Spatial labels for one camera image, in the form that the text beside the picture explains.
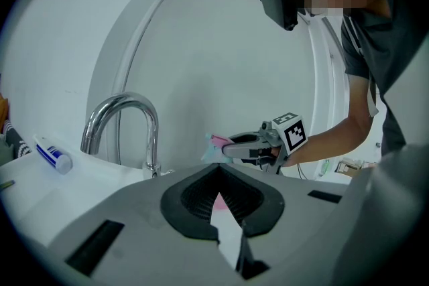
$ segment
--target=man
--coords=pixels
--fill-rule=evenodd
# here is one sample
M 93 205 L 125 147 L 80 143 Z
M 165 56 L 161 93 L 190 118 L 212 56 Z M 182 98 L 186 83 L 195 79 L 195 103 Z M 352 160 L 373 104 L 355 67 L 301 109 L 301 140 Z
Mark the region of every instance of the man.
M 375 101 L 376 83 L 384 102 L 384 94 L 404 71 L 428 31 L 427 14 L 418 13 L 420 2 L 417 0 L 303 2 L 309 12 L 315 7 L 344 9 L 341 34 L 345 72 L 350 83 L 350 107 L 345 120 L 324 133 L 309 137 L 308 143 L 290 156 L 286 166 L 343 155 L 362 144 L 373 122 L 368 90 Z M 399 125 L 387 107 L 382 155 L 401 149 L 405 144 Z M 277 155 L 277 150 L 273 149 L 272 153 Z

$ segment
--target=white marker cube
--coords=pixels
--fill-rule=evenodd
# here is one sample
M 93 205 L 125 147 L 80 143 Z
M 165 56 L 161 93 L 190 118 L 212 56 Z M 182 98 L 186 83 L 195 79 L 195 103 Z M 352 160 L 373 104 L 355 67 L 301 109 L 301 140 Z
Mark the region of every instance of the white marker cube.
M 302 116 L 286 113 L 273 119 L 271 125 L 279 133 L 288 155 L 301 148 L 308 141 Z

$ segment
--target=black slot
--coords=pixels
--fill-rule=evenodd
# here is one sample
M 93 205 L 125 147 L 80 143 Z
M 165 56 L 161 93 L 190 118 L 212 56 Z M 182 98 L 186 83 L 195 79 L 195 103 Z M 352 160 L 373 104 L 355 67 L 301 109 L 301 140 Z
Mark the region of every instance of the black slot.
M 89 276 L 125 225 L 111 220 L 102 223 L 70 256 L 66 263 Z
M 338 204 L 341 200 L 341 196 L 332 193 L 326 193 L 321 191 L 311 191 L 308 194 L 310 197 L 314 197 L 321 200 L 326 200 L 327 202 Z

